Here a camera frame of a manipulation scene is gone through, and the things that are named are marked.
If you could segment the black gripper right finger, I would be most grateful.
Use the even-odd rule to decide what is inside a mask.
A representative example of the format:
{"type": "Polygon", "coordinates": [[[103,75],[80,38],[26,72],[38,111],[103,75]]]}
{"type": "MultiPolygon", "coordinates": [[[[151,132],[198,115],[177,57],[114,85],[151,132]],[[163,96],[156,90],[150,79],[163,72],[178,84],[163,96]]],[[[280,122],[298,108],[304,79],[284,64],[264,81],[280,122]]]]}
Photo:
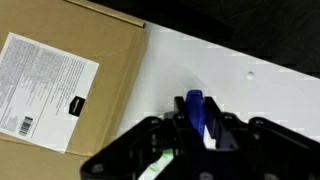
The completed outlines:
{"type": "Polygon", "coordinates": [[[204,98],[207,127],[217,150],[236,153],[245,180],[320,180],[320,144],[263,117],[243,122],[204,98]]]}

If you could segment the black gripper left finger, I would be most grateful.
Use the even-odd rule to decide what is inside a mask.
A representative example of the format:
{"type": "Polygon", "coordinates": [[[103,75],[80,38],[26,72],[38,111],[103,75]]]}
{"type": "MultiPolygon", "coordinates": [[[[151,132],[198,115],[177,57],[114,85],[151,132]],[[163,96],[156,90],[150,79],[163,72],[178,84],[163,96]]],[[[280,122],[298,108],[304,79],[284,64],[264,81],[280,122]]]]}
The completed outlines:
{"type": "Polygon", "coordinates": [[[169,172],[192,165],[204,143],[187,115],[186,97],[174,99],[175,109],[162,119],[149,116],[132,127],[80,168],[81,180],[138,180],[165,150],[173,151],[169,172]]]}

